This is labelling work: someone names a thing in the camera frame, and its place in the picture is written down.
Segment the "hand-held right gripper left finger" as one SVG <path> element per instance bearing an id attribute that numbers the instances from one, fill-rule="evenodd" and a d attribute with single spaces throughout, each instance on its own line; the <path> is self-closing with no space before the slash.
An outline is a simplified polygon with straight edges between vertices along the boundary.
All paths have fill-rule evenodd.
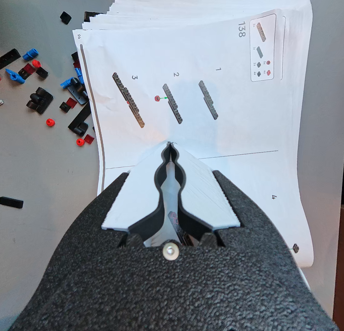
<path id="1" fill-rule="evenodd" d="M 102 229 L 155 234 L 164 223 L 161 186 L 167 178 L 171 143 L 163 143 L 131 169 L 102 224 Z"/>

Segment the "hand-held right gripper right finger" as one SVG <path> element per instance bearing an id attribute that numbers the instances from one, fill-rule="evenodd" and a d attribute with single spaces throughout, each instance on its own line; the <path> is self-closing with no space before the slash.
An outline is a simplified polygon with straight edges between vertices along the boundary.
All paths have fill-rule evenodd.
<path id="1" fill-rule="evenodd" d="M 171 144 L 178 192 L 178 222 L 185 232 L 214 232 L 239 227 L 222 188 L 208 165 L 181 146 Z"/>

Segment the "instruction booklet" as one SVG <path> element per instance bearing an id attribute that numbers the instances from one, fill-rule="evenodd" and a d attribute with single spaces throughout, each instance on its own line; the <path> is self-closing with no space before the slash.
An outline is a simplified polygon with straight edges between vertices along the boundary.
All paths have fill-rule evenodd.
<path id="1" fill-rule="evenodd" d="M 313 264 L 297 156 L 310 0 L 116 0 L 73 30 L 99 152 L 97 194 L 163 143 L 220 171 Z M 164 219 L 178 213 L 171 159 Z"/>

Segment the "small brick pieces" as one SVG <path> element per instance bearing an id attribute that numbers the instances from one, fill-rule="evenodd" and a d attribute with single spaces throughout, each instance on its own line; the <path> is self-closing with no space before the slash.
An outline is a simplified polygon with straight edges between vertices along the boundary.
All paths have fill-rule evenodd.
<path id="1" fill-rule="evenodd" d="M 68 24 L 71 20 L 71 16 L 66 13 L 65 11 L 62 12 L 60 15 L 60 19 L 62 23 Z M 39 55 L 39 52 L 32 48 L 28 50 L 23 55 L 23 60 L 25 62 L 28 62 L 18 73 L 10 70 L 8 68 L 5 69 L 7 72 L 9 78 L 12 81 L 15 81 L 19 84 L 24 84 L 25 80 L 31 76 L 33 73 L 36 73 L 41 80 L 45 80 L 49 72 L 47 72 L 41 65 L 41 63 L 36 59 L 36 57 Z M 74 108 L 74 106 L 79 103 L 80 105 L 85 105 L 83 109 L 80 111 L 80 113 L 77 115 L 77 117 L 72 121 L 72 123 L 68 126 L 68 128 L 79 138 L 76 140 L 76 144 L 78 146 L 83 146 L 86 143 L 92 144 L 94 137 L 90 135 L 86 135 L 85 139 L 82 137 L 84 136 L 85 132 L 88 130 L 88 124 L 84 121 L 88 116 L 91 114 L 90 109 L 90 103 L 89 98 L 86 92 L 85 83 L 83 79 L 83 75 L 81 72 L 80 67 L 80 60 L 78 56 L 78 52 L 75 52 L 71 55 L 73 59 L 73 65 L 76 71 L 76 74 L 78 75 L 78 78 L 71 77 L 64 81 L 61 84 L 61 87 L 63 89 L 68 89 L 70 92 L 72 92 L 72 89 L 75 91 L 75 94 L 73 98 L 69 98 L 67 102 L 62 102 L 60 109 L 67 113 L 71 108 Z M 17 49 L 12 49 L 9 52 L 5 53 L 3 56 L 1 56 L 1 69 L 4 67 L 10 65 L 12 62 L 15 62 L 15 60 L 21 58 L 21 55 L 19 54 Z M 30 99 L 27 102 L 26 106 L 32 110 L 33 112 L 36 112 L 39 115 L 42 115 L 45 110 L 48 108 L 48 106 L 53 101 L 53 96 L 46 91 L 42 87 L 38 87 L 37 90 L 30 95 Z M 48 127 L 53 127 L 55 125 L 55 120 L 53 119 L 47 119 L 46 125 Z M 10 197 L 1 196 L 1 205 L 22 209 L 24 205 L 23 200 L 18 200 Z"/>

